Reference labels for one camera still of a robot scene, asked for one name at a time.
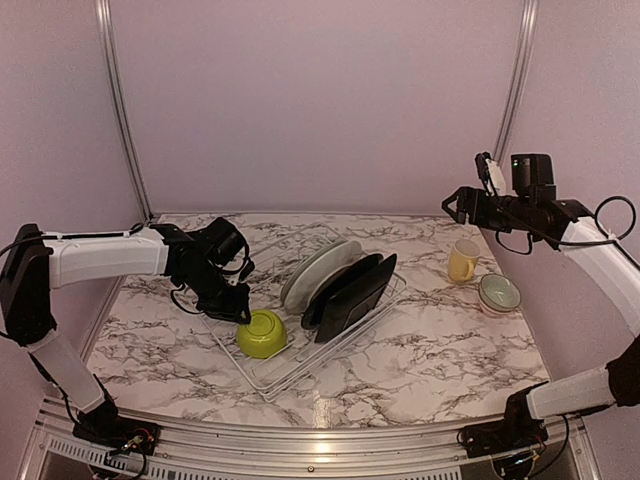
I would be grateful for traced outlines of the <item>lime green bowl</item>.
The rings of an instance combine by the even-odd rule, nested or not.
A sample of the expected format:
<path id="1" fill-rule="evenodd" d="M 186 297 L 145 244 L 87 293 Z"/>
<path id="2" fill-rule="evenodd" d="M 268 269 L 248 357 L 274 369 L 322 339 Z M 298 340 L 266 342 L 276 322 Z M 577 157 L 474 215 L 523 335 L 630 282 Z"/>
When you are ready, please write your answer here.
<path id="1" fill-rule="evenodd" d="M 286 346 L 287 337 L 281 318 L 271 310 L 260 309 L 251 312 L 249 324 L 238 326 L 236 343 L 246 356 L 267 359 Z"/>

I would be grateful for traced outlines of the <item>yellow ceramic mug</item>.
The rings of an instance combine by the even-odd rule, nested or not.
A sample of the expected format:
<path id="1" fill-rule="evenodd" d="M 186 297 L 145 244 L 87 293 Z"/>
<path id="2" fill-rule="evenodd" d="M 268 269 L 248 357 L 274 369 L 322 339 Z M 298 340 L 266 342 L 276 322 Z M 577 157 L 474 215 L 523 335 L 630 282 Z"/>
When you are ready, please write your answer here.
<path id="1" fill-rule="evenodd" d="M 456 240 L 452 246 L 447 266 L 449 279 L 454 283 L 470 281 L 481 256 L 479 245 L 469 239 Z"/>

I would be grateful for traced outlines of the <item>pale grey-green bowl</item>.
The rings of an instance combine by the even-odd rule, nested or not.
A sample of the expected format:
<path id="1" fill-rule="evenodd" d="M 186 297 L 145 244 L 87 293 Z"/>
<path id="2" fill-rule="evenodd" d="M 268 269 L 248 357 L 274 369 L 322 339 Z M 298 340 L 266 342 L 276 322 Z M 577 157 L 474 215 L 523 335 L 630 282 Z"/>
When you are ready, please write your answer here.
<path id="1" fill-rule="evenodd" d="M 507 277 L 486 274 L 479 282 L 479 297 L 489 308 L 499 312 L 510 312 L 518 308 L 522 295 L 518 287 Z"/>

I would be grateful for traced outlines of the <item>red patterned white bowl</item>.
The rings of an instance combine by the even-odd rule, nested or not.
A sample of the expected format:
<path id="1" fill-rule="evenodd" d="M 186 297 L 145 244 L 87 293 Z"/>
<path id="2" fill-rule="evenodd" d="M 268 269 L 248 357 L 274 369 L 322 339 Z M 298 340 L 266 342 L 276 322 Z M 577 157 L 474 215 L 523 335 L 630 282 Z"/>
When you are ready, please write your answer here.
<path id="1" fill-rule="evenodd" d="M 510 308 L 510 309 L 506 309 L 506 308 L 499 308 L 496 309 L 493 306 L 491 306 L 489 303 L 487 303 L 485 301 L 485 299 L 481 296 L 478 295 L 478 303 L 480 306 L 480 309 L 487 315 L 492 316 L 492 317 L 499 317 L 499 316 L 506 316 L 509 314 L 514 314 L 519 307 L 516 306 L 515 308 Z"/>

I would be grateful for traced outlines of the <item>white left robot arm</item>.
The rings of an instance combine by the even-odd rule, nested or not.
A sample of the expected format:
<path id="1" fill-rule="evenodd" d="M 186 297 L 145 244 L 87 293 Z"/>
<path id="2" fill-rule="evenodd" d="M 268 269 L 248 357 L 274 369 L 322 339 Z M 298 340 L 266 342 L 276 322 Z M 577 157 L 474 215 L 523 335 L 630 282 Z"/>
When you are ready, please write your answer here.
<path id="1" fill-rule="evenodd" d="M 214 320 L 247 324 L 252 271 L 248 242 L 229 221 L 185 232 L 173 224 L 127 231 L 45 233 L 23 225 L 2 249 L 3 337 L 26 349 L 78 410 L 86 426 L 106 445 L 125 438 L 126 423 L 109 394 L 59 332 L 50 293 L 67 285 L 130 275 L 163 276 L 188 287 L 196 310 Z"/>

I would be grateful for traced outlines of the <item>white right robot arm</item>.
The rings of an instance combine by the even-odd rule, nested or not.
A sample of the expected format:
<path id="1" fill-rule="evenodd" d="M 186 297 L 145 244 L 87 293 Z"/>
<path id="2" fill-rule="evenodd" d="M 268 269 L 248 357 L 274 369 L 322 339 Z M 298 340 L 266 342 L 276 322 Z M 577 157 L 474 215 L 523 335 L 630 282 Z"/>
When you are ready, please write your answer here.
<path id="1" fill-rule="evenodd" d="M 579 268 L 614 306 L 632 336 L 630 345 L 600 367 L 540 384 L 512 395 L 495 430 L 506 448 L 534 431 L 534 420 L 569 413 L 639 404 L 639 262 L 622 245 L 623 236 L 605 230 L 597 210 L 557 196 L 547 154 L 511 158 L 512 189 L 488 152 L 474 158 L 480 187 L 463 186 L 442 202 L 457 223 L 496 234 L 522 231 L 529 243 L 546 242 Z"/>

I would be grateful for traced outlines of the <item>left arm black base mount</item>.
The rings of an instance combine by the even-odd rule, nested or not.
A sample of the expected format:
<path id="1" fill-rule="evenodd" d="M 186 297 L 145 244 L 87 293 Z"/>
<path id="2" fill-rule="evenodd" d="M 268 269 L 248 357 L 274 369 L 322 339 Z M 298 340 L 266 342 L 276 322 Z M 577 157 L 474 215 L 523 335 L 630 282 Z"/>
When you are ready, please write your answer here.
<path id="1" fill-rule="evenodd" d="M 131 451 L 136 445 L 139 452 L 152 455 L 160 433 L 156 423 L 121 416 L 108 394 L 89 413 L 78 410 L 72 422 L 75 437 L 110 447 L 117 453 Z"/>

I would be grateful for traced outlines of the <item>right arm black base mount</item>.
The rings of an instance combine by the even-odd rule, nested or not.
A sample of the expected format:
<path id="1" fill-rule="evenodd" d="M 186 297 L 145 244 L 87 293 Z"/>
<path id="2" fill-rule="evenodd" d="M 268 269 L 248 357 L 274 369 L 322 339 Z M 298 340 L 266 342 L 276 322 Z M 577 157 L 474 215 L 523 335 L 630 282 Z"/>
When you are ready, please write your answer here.
<path id="1" fill-rule="evenodd" d="M 467 425 L 458 431 L 457 443 L 465 449 L 468 458 L 542 445 L 548 440 L 544 421 L 534 419 L 527 404 L 526 396 L 536 386 L 511 394 L 501 419 Z"/>

